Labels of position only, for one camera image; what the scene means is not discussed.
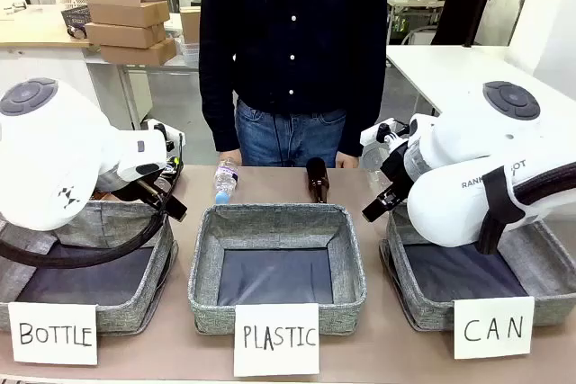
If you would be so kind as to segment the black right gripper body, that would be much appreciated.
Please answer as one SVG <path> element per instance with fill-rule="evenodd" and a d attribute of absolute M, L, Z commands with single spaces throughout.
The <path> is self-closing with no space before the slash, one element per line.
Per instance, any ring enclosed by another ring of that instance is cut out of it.
<path fill-rule="evenodd" d="M 404 166 L 404 155 L 408 149 L 407 145 L 400 145 L 395 148 L 381 165 L 381 171 L 391 182 L 382 192 L 384 196 L 395 199 L 406 199 L 414 181 L 410 178 Z"/>

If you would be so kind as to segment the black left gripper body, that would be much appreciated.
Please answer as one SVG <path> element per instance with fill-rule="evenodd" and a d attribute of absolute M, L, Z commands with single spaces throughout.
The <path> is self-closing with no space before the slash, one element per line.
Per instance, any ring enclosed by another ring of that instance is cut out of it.
<path fill-rule="evenodd" d="M 132 191 L 138 201 L 148 204 L 155 210 L 167 208 L 169 196 L 154 184 L 150 185 L 145 180 L 139 179 L 132 183 Z"/>

